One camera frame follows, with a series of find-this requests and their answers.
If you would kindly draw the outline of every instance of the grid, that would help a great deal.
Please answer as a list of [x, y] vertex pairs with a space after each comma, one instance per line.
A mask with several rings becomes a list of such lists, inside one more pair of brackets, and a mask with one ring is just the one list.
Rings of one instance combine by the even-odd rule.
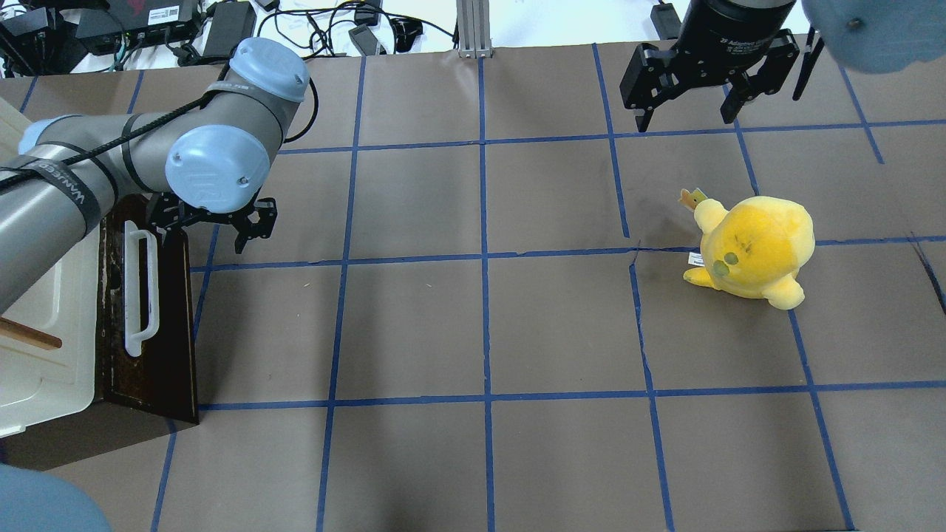
[[[384, 144], [362, 146], [359, 143], [359, 130], [361, 124], [361, 110], [363, 101], [363, 89], [365, 79], [366, 60], [361, 59], [359, 65], [359, 83], [357, 105], [355, 109], [355, 129], [350, 146], [331, 147], [331, 148], [310, 148], [310, 149], [285, 149], [281, 150], [283, 156], [292, 156], [298, 153], [318, 153], [318, 152], [345, 152], [351, 154], [351, 167], [348, 183], [348, 195], [345, 217], [344, 245], [341, 259], [321, 260], [315, 262], [255, 262], [246, 264], [215, 264], [214, 255], [216, 252], [217, 241], [219, 238], [219, 227], [215, 227], [210, 239], [206, 265], [192, 268], [194, 273], [203, 273], [200, 296], [198, 298], [195, 310], [195, 338], [201, 325], [201, 318], [204, 314], [204, 301], [207, 294], [213, 273], [233, 270], [252, 270], [252, 269], [270, 269], [270, 268], [311, 268], [311, 267], [337, 267], [341, 270], [339, 284], [339, 299], [336, 310], [334, 345], [332, 348], [331, 371], [329, 375], [328, 398], [323, 400], [289, 400], [289, 401], [260, 401], [260, 402], [222, 402], [206, 403], [201, 406], [203, 411], [221, 411], [221, 410], [272, 410], [272, 409], [294, 409], [294, 408], [317, 408], [324, 409], [326, 412], [326, 421], [324, 427], [324, 447], [322, 456], [322, 474], [320, 480], [318, 502], [317, 502], [317, 530], [324, 529], [324, 513], [326, 505], [326, 492], [328, 482], [331, 477], [331, 454], [332, 454], [332, 434], [334, 428], [335, 412], [338, 408], [351, 408], [362, 406], [378, 405], [413, 405], [413, 404], [439, 404], [439, 403], [481, 403], [484, 412], [484, 434], [483, 442], [483, 466], [485, 468], [486, 479], [486, 522], [488, 529], [493, 532], [497, 529], [496, 524], [496, 502], [494, 490], [494, 453], [493, 453], [493, 416], [492, 406], [494, 402], [504, 401], [539, 401], [539, 400], [566, 400], [566, 399], [648, 399], [649, 414], [651, 419], [652, 436], [655, 446], [654, 460], [657, 463], [657, 473], [660, 486], [660, 495], [663, 503], [663, 514], [665, 526], [668, 530], [675, 530], [674, 510], [672, 506], [673, 487], [670, 486], [667, 475], [666, 460], [664, 454], [664, 445], [661, 437], [660, 420], [657, 408], [657, 398], [682, 398], [682, 397], [711, 397], [711, 396], [744, 396], [744, 395], [767, 395], [767, 394], [807, 394], [810, 398], [812, 408], [815, 413], [818, 432], [821, 437], [823, 450], [828, 461], [831, 472], [834, 490], [836, 492], [838, 504], [840, 506], [845, 527], [854, 529], [855, 522], [851, 516], [850, 508], [845, 494], [843, 479], [835, 463], [834, 450], [828, 426], [821, 411], [821, 401], [819, 394], [847, 391], [864, 390], [897, 390], [897, 389], [927, 389], [927, 388], [946, 388], [946, 380], [929, 381], [872, 381], [872, 382], [843, 382], [819, 384], [815, 380], [812, 368], [809, 366], [804, 340], [798, 319], [794, 311], [787, 314], [791, 330], [797, 346], [798, 361], [804, 373], [804, 384], [800, 385], [775, 385], [775, 386], [735, 386], [735, 387], [709, 387], [709, 388], [660, 388], [655, 387], [654, 377], [651, 366], [648, 363], [645, 331], [641, 324], [641, 316], [646, 312], [646, 306], [643, 304], [640, 290], [637, 266], [634, 263], [638, 254], [681, 254], [695, 251], [694, 247], [653, 247], [653, 246], [624, 246], [624, 247], [602, 247], [593, 249], [564, 249], [564, 250], [537, 250], [525, 252], [491, 252], [487, 242], [487, 224], [489, 222], [487, 212], [487, 187], [489, 179], [487, 176], [487, 156], [488, 147], [493, 145], [516, 144], [516, 143], [555, 143], [567, 142], [573, 140], [607, 140], [610, 150], [610, 162], [613, 172], [616, 194], [618, 198], [618, 209], [620, 212], [620, 222], [623, 235], [628, 238], [633, 235], [633, 225], [629, 226], [625, 201], [623, 196], [622, 176], [619, 168], [618, 147], [616, 139], [635, 138], [635, 137], [659, 137], [659, 136], [684, 136], [684, 135], [717, 135], [730, 134], [735, 135], [738, 140], [740, 151], [744, 158], [747, 175], [752, 190], [756, 194], [764, 193], [756, 179], [756, 173], [753, 169], [749, 149], [745, 142], [745, 133], [760, 132], [792, 132], [792, 131], [811, 131], [811, 130], [841, 130], [841, 129], [863, 129], [868, 143], [870, 144], [876, 161], [884, 164], [885, 160], [881, 154], [880, 148], [874, 139], [873, 130], [877, 128], [909, 128], [913, 126], [943, 125], [946, 119], [927, 119], [927, 120], [903, 120], [903, 121], [875, 121], [867, 120], [861, 107], [858, 97], [854, 92], [853, 85], [850, 82], [848, 74], [843, 68], [840, 69], [841, 75], [845, 81], [850, 93], [851, 101], [857, 111], [860, 121], [858, 123], [840, 123], [840, 124], [811, 124], [801, 126], [759, 126], [746, 127], [738, 120], [733, 128], [702, 129], [702, 130], [670, 130], [654, 131], [648, 133], [635, 132], [616, 132], [612, 122], [611, 111], [608, 105], [608, 91], [604, 80], [602, 62], [599, 55], [599, 48], [596, 44], [592, 46], [593, 57], [595, 61], [595, 70], [598, 77], [599, 88], [604, 107], [604, 117], [607, 133], [604, 134], [579, 134], [579, 135], [560, 135], [544, 137], [517, 137], [517, 138], [487, 138], [486, 134], [486, 109], [487, 101], [484, 91], [484, 63], [479, 60], [477, 65], [478, 75], [478, 100], [479, 100], [479, 138], [468, 141], [447, 141], [447, 142], [425, 142], [414, 144]], [[128, 113], [134, 109], [138, 98], [142, 82], [146, 77], [145, 72], [138, 74], [135, 83], [131, 102], [128, 106]], [[24, 110], [29, 102], [30, 96], [34, 91], [36, 79], [34, 79], [26, 93], [21, 110]], [[352, 258], [351, 240], [352, 224], [355, 206], [356, 174], [359, 160], [359, 153], [362, 151], [385, 151], [385, 150], [411, 150], [422, 148], [447, 148], [458, 146], [478, 146], [479, 148], [479, 169], [480, 169], [480, 211], [481, 211], [481, 251], [479, 254], [456, 254], [456, 255], [435, 255], [435, 256], [410, 256], [410, 257], [371, 257], [371, 258]], [[907, 243], [918, 246], [921, 242], [944, 242], [946, 235], [921, 235], [909, 237], [885, 237], [876, 239], [820, 239], [817, 242], [818, 247], [830, 246], [852, 246], [852, 245], [879, 245], [893, 243]], [[631, 265], [628, 268], [627, 280], [629, 286], [628, 296], [633, 299], [635, 319], [638, 327], [638, 340], [641, 352], [640, 363], [643, 368], [644, 383], [643, 389], [628, 390], [602, 390], [602, 391], [583, 391], [583, 392], [537, 392], [537, 393], [494, 393], [491, 382], [491, 363], [490, 363], [490, 290], [489, 290], [489, 267], [494, 261], [508, 259], [517, 259], [522, 257], [580, 257], [580, 256], [604, 256], [604, 255], [627, 255], [633, 257]], [[930, 276], [933, 286], [938, 287], [936, 274], [930, 267], [929, 262], [920, 250], [920, 259], [923, 261], [924, 268]], [[438, 262], [438, 261], [479, 261], [482, 266], [482, 339], [483, 339], [483, 388], [481, 394], [473, 395], [443, 395], [443, 396], [421, 396], [421, 397], [382, 397], [367, 399], [340, 399], [337, 397], [338, 375], [340, 365], [340, 351], [342, 342], [342, 324], [345, 318], [345, 296], [348, 281], [348, 267], [350, 265], [363, 264], [396, 264], [396, 263], [414, 263], [414, 262]], [[152, 530], [158, 529], [161, 518], [162, 504], [165, 498], [167, 488], [167, 478], [170, 472], [170, 466], [174, 456], [176, 445], [176, 431], [172, 423], [169, 423], [171, 437], [168, 440], [166, 450], [166, 459], [161, 477], [161, 484], [158, 490], [158, 499], [154, 508], [154, 517], [152, 521]]]
[[[946, 387], [946, 381], [894, 381], [894, 382], [852, 382], [840, 384], [816, 384], [812, 374], [811, 367], [808, 364], [807, 355], [798, 326], [797, 318], [793, 310], [788, 312], [788, 318], [791, 322], [797, 342], [797, 349], [800, 363], [804, 369], [806, 384], [797, 386], [759, 386], [759, 387], [738, 387], [738, 388], [704, 388], [704, 389], [655, 389], [649, 364], [647, 362], [643, 330], [640, 325], [641, 301], [638, 290], [638, 280], [635, 265], [632, 263], [629, 267], [629, 281], [632, 286], [634, 308], [638, 321], [639, 343], [641, 348], [642, 364], [644, 377], [646, 380], [646, 389], [644, 390], [626, 390], [626, 391], [601, 391], [601, 392], [568, 392], [568, 393], [520, 393], [520, 394], [493, 394], [491, 391], [490, 362], [489, 362], [489, 262], [491, 259], [505, 259], [514, 257], [561, 257], [561, 256], [580, 256], [580, 255], [609, 255], [609, 254], [633, 254], [638, 252], [670, 252], [682, 253], [698, 251], [697, 248], [690, 247], [672, 247], [672, 248], [649, 248], [640, 246], [628, 246], [623, 248], [601, 248], [601, 249], [582, 249], [582, 250], [546, 250], [530, 251], [524, 253], [490, 253], [487, 247], [486, 225], [488, 223], [486, 212], [486, 147], [489, 145], [509, 144], [509, 143], [540, 143], [540, 142], [563, 142], [570, 140], [592, 140], [607, 139], [611, 152], [612, 171], [614, 173], [615, 187], [618, 194], [619, 209], [621, 212], [622, 231], [626, 238], [629, 237], [627, 217], [625, 214], [624, 200], [622, 195], [621, 173], [618, 165], [616, 138], [644, 137], [644, 136], [676, 136], [693, 134], [735, 134], [739, 141], [739, 146], [745, 160], [745, 166], [748, 172], [750, 184], [756, 194], [761, 194], [759, 184], [756, 181], [755, 172], [752, 167], [752, 161], [746, 147], [744, 132], [774, 132], [774, 131], [805, 131], [805, 130], [829, 130], [829, 129], [863, 129], [867, 140], [872, 147], [879, 164], [884, 163], [880, 149], [871, 132], [872, 128], [877, 127], [908, 127], [913, 125], [932, 125], [946, 124], [946, 120], [912, 120], [900, 122], [874, 122], [867, 121], [857, 96], [854, 93], [853, 86], [843, 67], [839, 67], [850, 92], [851, 99], [861, 118], [860, 123], [850, 124], [832, 124], [832, 125], [810, 125], [810, 126], [783, 126], [783, 127], [743, 127], [737, 119], [733, 129], [713, 129], [713, 130], [685, 130], [685, 131], [667, 131], [667, 132], [649, 132], [649, 133], [615, 133], [611, 121], [611, 113], [608, 106], [607, 88], [604, 84], [604, 74], [602, 72], [601, 61], [598, 53], [598, 46], [592, 45], [595, 67], [598, 73], [598, 81], [602, 93], [602, 102], [604, 105], [604, 115], [607, 126], [607, 134], [586, 134], [586, 135], [564, 135], [549, 137], [532, 138], [486, 138], [485, 124], [485, 97], [483, 91], [483, 59], [479, 59], [479, 99], [480, 99], [480, 138], [469, 141], [451, 141], [451, 142], [427, 142], [416, 144], [387, 144], [375, 146], [359, 145], [359, 123], [361, 112], [362, 88], [364, 84], [365, 60], [362, 58], [360, 64], [359, 76], [359, 97], [358, 108], [355, 118], [355, 138], [351, 147], [345, 148], [314, 148], [292, 150], [284, 149], [280, 153], [284, 155], [294, 153], [313, 153], [313, 152], [332, 152], [344, 151], [352, 154], [351, 177], [349, 184], [348, 216], [345, 230], [345, 247], [342, 260], [324, 260], [320, 262], [278, 262], [278, 263], [251, 263], [251, 264], [225, 264], [213, 265], [212, 255], [214, 244], [211, 245], [211, 257], [208, 258], [206, 267], [193, 268], [193, 272], [205, 272], [204, 285], [201, 288], [201, 300], [198, 306], [199, 323], [201, 306], [206, 293], [207, 284], [210, 280], [210, 274], [217, 270], [238, 270], [238, 269], [256, 269], [256, 268], [296, 268], [296, 267], [316, 267], [316, 266], [341, 266], [342, 280], [341, 292], [339, 296], [339, 309], [336, 325], [336, 339], [333, 348], [333, 361], [331, 383], [329, 388], [328, 400], [303, 400], [303, 401], [273, 401], [273, 402], [253, 402], [253, 403], [218, 403], [204, 404], [202, 409], [208, 410], [242, 410], [242, 409], [281, 409], [281, 408], [325, 408], [328, 412], [328, 418], [325, 427], [324, 453], [323, 453], [323, 473], [320, 484], [320, 494], [318, 503], [318, 524], [317, 530], [324, 529], [324, 507], [325, 493], [327, 490], [327, 480], [329, 475], [329, 460], [331, 453], [331, 436], [333, 416], [336, 408], [359, 407], [372, 405], [392, 405], [392, 404], [431, 404], [431, 403], [451, 403], [451, 402], [477, 402], [482, 403], [484, 408], [485, 433], [485, 468], [486, 468], [486, 496], [487, 496], [487, 523], [491, 532], [496, 530], [495, 501], [493, 489], [493, 441], [492, 441], [492, 403], [494, 401], [515, 401], [515, 400], [556, 400], [556, 399], [605, 399], [605, 398], [648, 398], [650, 404], [650, 416], [652, 420], [653, 438], [656, 449], [657, 469], [659, 473], [660, 492], [663, 501], [663, 509], [666, 527], [674, 531], [674, 513], [671, 503], [671, 493], [668, 486], [666, 467], [664, 464], [664, 453], [660, 435], [660, 422], [657, 412], [657, 397], [697, 397], [697, 396], [717, 396], [717, 395], [741, 395], [741, 394], [780, 394], [780, 393], [800, 393], [808, 394], [811, 398], [815, 410], [815, 417], [818, 424], [818, 430], [823, 441], [824, 452], [827, 456], [835, 491], [840, 504], [845, 527], [849, 530], [854, 529], [854, 521], [850, 515], [850, 509], [845, 496], [844, 486], [838, 468], [834, 461], [834, 452], [832, 449], [830, 435], [821, 414], [821, 406], [818, 394], [824, 392], [850, 391], [850, 390], [884, 390], [884, 389], [903, 389], [903, 388], [926, 388], [926, 387]], [[353, 213], [355, 174], [359, 151], [377, 151], [377, 150], [404, 150], [418, 148], [440, 148], [455, 147], [466, 145], [478, 145], [480, 150], [480, 179], [481, 179], [481, 210], [482, 210], [482, 253], [476, 255], [447, 255], [447, 256], [426, 256], [426, 257], [378, 257], [378, 258], [349, 258], [349, 249], [351, 241], [351, 219]], [[214, 231], [216, 241], [218, 231]], [[880, 244], [891, 242], [922, 242], [922, 241], [946, 241], [946, 236], [914, 236], [903, 238], [885, 238], [885, 239], [849, 239], [849, 240], [819, 240], [818, 246], [830, 245], [858, 245], [858, 244]], [[342, 337], [342, 320], [344, 314], [344, 294], [347, 278], [347, 267], [349, 264], [385, 264], [397, 262], [420, 262], [420, 261], [443, 261], [443, 260], [480, 260], [482, 262], [482, 298], [483, 298], [483, 366], [484, 366], [484, 390], [481, 395], [462, 395], [462, 396], [424, 396], [424, 397], [404, 397], [404, 398], [376, 398], [376, 399], [336, 399], [336, 385], [338, 378], [338, 358], [340, 351], [340, 342]]]

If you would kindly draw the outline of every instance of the plush toy arm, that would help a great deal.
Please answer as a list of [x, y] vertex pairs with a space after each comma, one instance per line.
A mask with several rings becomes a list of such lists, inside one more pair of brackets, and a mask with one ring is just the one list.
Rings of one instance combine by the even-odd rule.
[[786, 275], [763, 290], [762, 297], [768, 299], [776, 309], [791, 310], [805, 300], [805, 291], [794, 277]]
[[712, 277], [710, 277], [710, 272], [707, 272], [707, 269], [704, 267], [699, 268], [690, 268], [683, 273], [683, 280], [688, 283], [694, 284], [696, 286], [704, 286], [706, 288], [716, 288], [716, 285], [712, 282]]
[[700, 230], [703, 231], [704, 235], [715, 229], [727, 214], [729, 214], [729, 211], [716, 200], [703, 200], [693, 211], [696, 224], [700, 226]]

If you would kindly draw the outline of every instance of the black strap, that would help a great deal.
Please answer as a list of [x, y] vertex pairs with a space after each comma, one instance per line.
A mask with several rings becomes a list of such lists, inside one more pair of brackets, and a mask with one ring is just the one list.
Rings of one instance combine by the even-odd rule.
[[[76, 153], [85, 153], [85, 150], [76, 146], [75, 144], [69, 144], [68, 142], [62, 142], [60, 140], [48, 140], [40, 144], [40, 146], [43, 146], [46, 144], [51, 144], [53, 146], [62, 146], [63, 148], [68, 148], [69, 150], [72, 150]], [[92, 161], [92, 163], [96, 165], [99, 170], [101, 170], [102, 174], [105, 175], [105, 178], [109, 180], [109, 184], [112, 185], [112, 193], [114, 194], [115, 201], [118, 202], [118, 183], [115, 181], [115, 177], [112, 175], [109, 169], [105, 166], [105, 164], [98, 160], [98, 157], [93, 157], [89, 160]]]
[[[129, 116], [128, 121], [125, 122], [125, 127], [121, 130], [122, 136], [127, 136], [128, 133], [131, 133], [131, 127], [134, 126], [134, 121], [138, 119], [138, 116], [141, 115]], [[145, 190], [146, 192], [157, 192], [157, 190], [145, 185], [145, 182], [142, 181], [141, 177], [138, 175], [137, 170], [134, 169], [134, 163], [131, 160], [130, 142], [131, 141], [128, 141], [121, 145], [121, 158], [123, 161], [125, 161], [125, 170], [128, 171], [128, 175], [131, 177], [131, 180], [134, 181], [136, 185], [140, 186], [142, 190]]]
[[17, 155], [12, 159], [7, 161], [7, 165], [3, 167], [4, 170], [16, 170], [22, 168], [33, 161], [38, 161], [39, 158], [33, 157], [32, 155]]
[[73, 204], [76, 204], [76, 208], [79, 209], [79, 213], [85, 220], [86, 235], [96, 228], [102, 218], [98, 199], [92, 193], [92, 189], [76, 177], [76, 174], [69, 167], [60, 161], [40, 159], [27, 164], [24, 168], [36, 171], [47, 183], [58, 188], [60, 192], [72, 200]]
[[249, 83], [237, 83], [235, 81], [219, 80], [214, 81], [207, 87], [207, 93], [234, 93], [243, 96], [250, 97], [260, 103], [265, 107], [273, 118], [276, 119], [276, 123], [279, 124], [279, 130], [283, 135], [283, 138], [289, 133], [286, 131], [286, 128], [289, 127], [291, 120], [289, 116], [285, 113], [277, 113], [276, 110], [284, 111], [283, 106], [278, 105], [276, 102], [282, 98], [270, 94], [259, 87], [251, 85]]

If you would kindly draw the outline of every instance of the metal frame post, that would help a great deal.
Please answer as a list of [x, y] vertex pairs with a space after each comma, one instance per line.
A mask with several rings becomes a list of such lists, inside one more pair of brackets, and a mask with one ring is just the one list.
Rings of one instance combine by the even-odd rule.
[[489, 0], [457, 0], [460, 57], [493, 57], [489, 37]]

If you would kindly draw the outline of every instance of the wooden stick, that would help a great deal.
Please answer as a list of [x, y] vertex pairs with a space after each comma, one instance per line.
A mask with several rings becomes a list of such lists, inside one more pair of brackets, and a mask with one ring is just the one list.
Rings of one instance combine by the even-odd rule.
[[62, 347], [62, 340], [52, 334], [46, 334], [41, 330], [18, 324], [7, 318], [0, 318], [0, 336], [7, 336], [13, 340], [19, 340], [47, 351]]

